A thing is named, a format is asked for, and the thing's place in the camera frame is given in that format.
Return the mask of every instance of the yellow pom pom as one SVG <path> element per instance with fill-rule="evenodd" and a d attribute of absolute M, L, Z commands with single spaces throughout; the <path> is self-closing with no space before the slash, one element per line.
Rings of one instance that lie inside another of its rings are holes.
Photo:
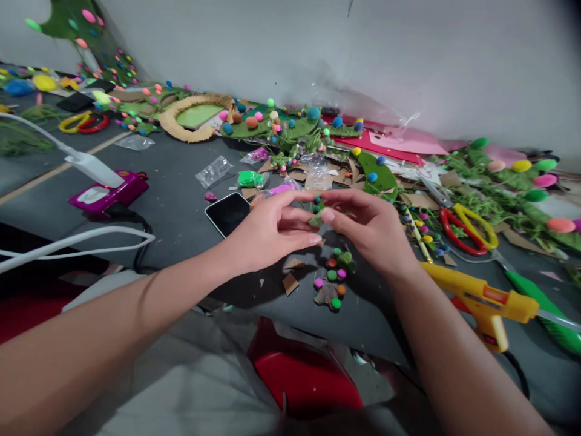
<path fill-rule="evenodd" d="M 515 173 L 524 173 L 530 170 L 532 166 L 533 164 L 529 160 L 519 160 L 513 164 L 512 168 Z"/>

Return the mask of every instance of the red chair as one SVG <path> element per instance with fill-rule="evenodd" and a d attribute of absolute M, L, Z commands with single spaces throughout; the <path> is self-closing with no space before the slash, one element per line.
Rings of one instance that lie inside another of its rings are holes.
<path fill-rule="evenodd" d="M 359 390 L 342 366 L 303 342 L 279 336 L 261 317 L 248 358 L 286 415 L 297 420 L 360 409 Z"/>

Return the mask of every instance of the smartphone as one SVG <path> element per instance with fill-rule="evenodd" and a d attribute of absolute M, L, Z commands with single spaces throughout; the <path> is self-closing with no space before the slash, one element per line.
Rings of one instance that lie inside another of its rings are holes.
<path fill-rule="evenodd" d="M 228 237 L 250 213 L 250 204 L 240 193 L 234 193 L 208 206 L 205 213 L 220 234 Z"/>

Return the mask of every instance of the yellow scissors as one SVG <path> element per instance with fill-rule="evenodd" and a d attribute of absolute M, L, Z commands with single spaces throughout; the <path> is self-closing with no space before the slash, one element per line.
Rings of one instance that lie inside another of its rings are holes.
<path fill-rule="evenodd" d="M 487 253 L 488 250 L 494 250 L 496 247 L 498 247 L 498 236 L 496 235 L 496 232 L 492 226 L 488 224 L 480 215 L 472 212 L 470 209 L 467 209 L 460 203 L 454 204 L 448 194 L 440 191 L 438 188 L 436 188 L 436 185 L 429 182 L 421 174 L 419 178 L 422 180 L 425 187 L 428 188 L 430 194 L 432 194 L 438 203 L 440 203 L 441 209 L 438 211 L 438 215 L 440 216 L 440 221 L 442 222 L 442 226 L 444 227 L 446 235 L 451 239 L 454 245 L 456 245 L 462 251 L 471 254 L 472 256 L 483 256 Z M 450 209 L 456 212 L 462 222 L 460 222 L 460 220 L 458 220 L 458 218 L 452 214 Z M 488 234 L 488 241 L 480 236 L 468 217 L 477 220 L 482 224 L 486 230 L 486 233 Z M 476 245 L 476 249 L 469 247 L 464 242 L 459 240 L 456 235 L 454 235 L 449 221 L 452 221 L 452 224 L 457 227 L 461 227 L 466 232 L 469 238 Z"/>

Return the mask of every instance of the white wall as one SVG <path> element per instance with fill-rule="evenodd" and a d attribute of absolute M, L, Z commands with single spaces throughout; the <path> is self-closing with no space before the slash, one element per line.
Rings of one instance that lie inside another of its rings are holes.
<path fill-rule="evenodd" d="M 100 0 L 142 73 L 367 118 L 421 111 L 443 139 L 488 136 L 581 164 L 581 50 L 553 0 Z M 73 71 L 77 54 L 29 30 L 48 0 L 12 1 L 0 59 Z"/>

